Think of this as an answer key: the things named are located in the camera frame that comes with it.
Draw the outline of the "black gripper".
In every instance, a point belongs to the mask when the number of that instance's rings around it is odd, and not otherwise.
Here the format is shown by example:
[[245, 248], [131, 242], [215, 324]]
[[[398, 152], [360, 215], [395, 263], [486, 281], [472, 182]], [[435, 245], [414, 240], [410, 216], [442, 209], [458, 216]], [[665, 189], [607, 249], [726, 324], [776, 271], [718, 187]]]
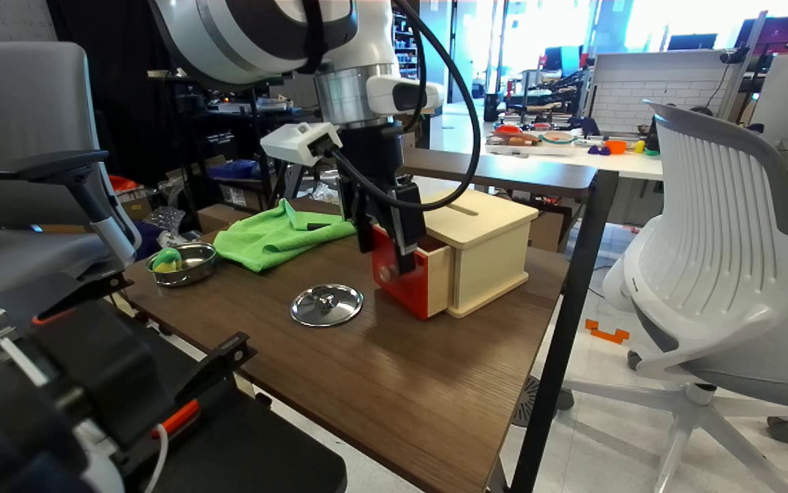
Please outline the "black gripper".
[[[404, 142], [401, 129], [395, 123], [383, 127], [360, 127], [339, 133], [342, 152], [349, 163], [373, 182], [382, 192], [404, 201], [404, 215], [420, 215], [420, 192], [414, 183], [401, 183], [404, 167]], [[360, 253], [373, 253], [373, 222], [369, 216], [357, 216]], [[423, 224], [416, 220], [395, 222], [395, 245], [398, 245], [398, 271], [410, 274], [416, 270], [416, 245], [423, 240]]]

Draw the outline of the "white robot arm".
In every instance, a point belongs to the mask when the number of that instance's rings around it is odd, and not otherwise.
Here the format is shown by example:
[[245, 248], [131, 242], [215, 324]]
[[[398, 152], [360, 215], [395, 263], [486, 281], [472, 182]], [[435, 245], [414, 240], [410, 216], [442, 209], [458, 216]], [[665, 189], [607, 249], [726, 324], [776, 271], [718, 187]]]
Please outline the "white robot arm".
[[334, 163], [360, 249], [373, 253], [382, 229], [395, 270], [416, 270], [428, 205], [404, 177], [401, 119], [434, 116], [445, 92], [401, 75], [391, 0], [152, 0], [152, 15], [197, 82], [237, 92], [306, 75], [321, 119], [283, 123], [263, 152], [305, 167]]

